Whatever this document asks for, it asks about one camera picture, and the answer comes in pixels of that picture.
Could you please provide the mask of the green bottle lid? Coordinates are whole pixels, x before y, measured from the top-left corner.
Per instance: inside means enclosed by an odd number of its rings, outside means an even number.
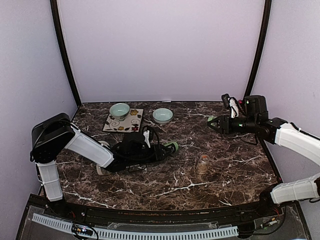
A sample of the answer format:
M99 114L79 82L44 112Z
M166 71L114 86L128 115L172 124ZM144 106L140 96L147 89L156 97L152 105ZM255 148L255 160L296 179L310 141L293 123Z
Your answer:
M215 118L216 118L215 116L209 116L207 119L207 122L210 122L210 121L214 120Z

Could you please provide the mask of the green lid pill bottle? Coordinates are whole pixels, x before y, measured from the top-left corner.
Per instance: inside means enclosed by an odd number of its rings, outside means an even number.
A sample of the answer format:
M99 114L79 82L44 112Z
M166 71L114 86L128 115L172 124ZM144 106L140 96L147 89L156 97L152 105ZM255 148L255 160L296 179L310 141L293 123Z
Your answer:
M172 155L172 154L176 153L178 151L178 149L179 149L179 145L175 141L168 142L168 143L164 144L162 147L162 150L165 155Z

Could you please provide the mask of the clear bottle yellow capsules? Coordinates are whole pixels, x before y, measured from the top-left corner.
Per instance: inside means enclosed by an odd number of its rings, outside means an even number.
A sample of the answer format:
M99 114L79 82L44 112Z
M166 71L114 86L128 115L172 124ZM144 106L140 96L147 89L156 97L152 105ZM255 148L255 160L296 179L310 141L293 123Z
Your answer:
M210 158L207 154L202 154L196 163L196 172L198 175L204 175L208 169Z

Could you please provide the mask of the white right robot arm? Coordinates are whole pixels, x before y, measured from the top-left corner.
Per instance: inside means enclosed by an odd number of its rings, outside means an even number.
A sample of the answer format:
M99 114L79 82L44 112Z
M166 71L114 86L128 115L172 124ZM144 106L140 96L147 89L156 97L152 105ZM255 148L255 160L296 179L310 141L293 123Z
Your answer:
M207 125L222 135L235 133L254 134L270 144L292 150L315 164L320 163L320 139L293 122L281 118L269 118L266 98L262 95L249 95L237 101L228 94L222 95L222 102L229 115L210 116ZM255 205L255 213L266 217L274 210L275 204L308 200L317 203L320 200L320 175L278 183L260 194L261 201Z

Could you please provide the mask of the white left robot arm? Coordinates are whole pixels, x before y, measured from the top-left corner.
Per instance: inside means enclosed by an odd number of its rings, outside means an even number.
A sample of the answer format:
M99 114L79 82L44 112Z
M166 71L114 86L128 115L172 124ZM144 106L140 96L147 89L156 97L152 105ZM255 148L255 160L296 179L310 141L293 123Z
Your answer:
M60 113L32 128L30 161L36 165L51 210L58 217L67 218L71 208L63 201L58 169L58 158L63 154L89 161L97 166L98 174L104 175L162 162L178 149L176 142L162 144L155 129L148 125L141 132L126 133L120 142L109 145L81 130L66 113Z

